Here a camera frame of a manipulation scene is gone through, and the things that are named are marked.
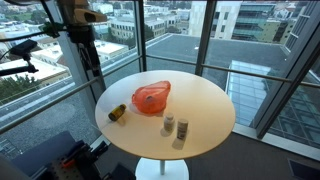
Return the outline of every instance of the white table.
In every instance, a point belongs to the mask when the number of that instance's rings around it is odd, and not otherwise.
[[[141,86],[163,80],[171,83],[165,110],[154,115],[140,113],[131,102],[132,94]],[[109,120],[111,110],[123,103],[127,105],[125,113],[116,122]],[[163,117],[168,112],[176,119],[171,134],[163,130]],[[193,74],[167,70],[138,73],[114,83],[99,98],[95,115],[99,129],[111,143],[143,157],[136,168],[139,180],[189,179],[183,159],[221,144],[235,123],[233,104],[217,85]],[[180,118],[189,121],[185,141],[176,138]]]

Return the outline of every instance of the table top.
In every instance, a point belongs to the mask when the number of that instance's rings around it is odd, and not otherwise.
[[[171,91],[163,112],[140,113],[131,97],[141,86],[168,80]],[[126,104],[125,113],[116,121],[108,114]],[[166,113],[175,118],[174,131],[163,129]],[[125,77],[111,85],[99,98],[95,111],[99,129],[120,149],[131,154],[159,160],[197,156],[221,144],[235,124],[235,110],[230,98],[217,85],[202,77],[180,71],[147,71]],[[176,138],[179,119],[189,121],[184,141]]]

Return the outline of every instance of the small bottle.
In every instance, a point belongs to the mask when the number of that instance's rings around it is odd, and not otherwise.
[[[166,114],[163,120],[163,127],[164,130],[167,132],[172,132],[174,127],[174,116],[172,113]]]
[[[120,106],[117,106],[114,108],[111,113],[109,113],[108,117],[111,121],[117,121],[126,110],[127,106],[125,104],[121,104]]]
[[[188,132],[188,120],[179,119],[178,121],[178,130],[177,130],[177,138],[181,140],[185,140]]]

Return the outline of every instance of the cylindrical container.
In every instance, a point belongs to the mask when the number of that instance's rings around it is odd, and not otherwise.
[[[172,113],[166,114],[163,120],[163,128],[167,132],[172,132],[174,127],[174,116]]]
[[[188,120],[186,119],[179,119],[178,121],[178,130],[177,130],[177,138],[181,140],[185,140],[188,131]]]
[[[127,106],[125,104],[121,104],[120,106],[114,108],[111,113],[109,113],[108,117],[111,121],[116,121],[123,115],[126,108]]]

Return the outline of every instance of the white bottle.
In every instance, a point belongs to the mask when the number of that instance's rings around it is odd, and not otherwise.
[[[174,128],[174,116],[172,113],[166,114],[163,120],[164,130],[167,132],[172,132]]]

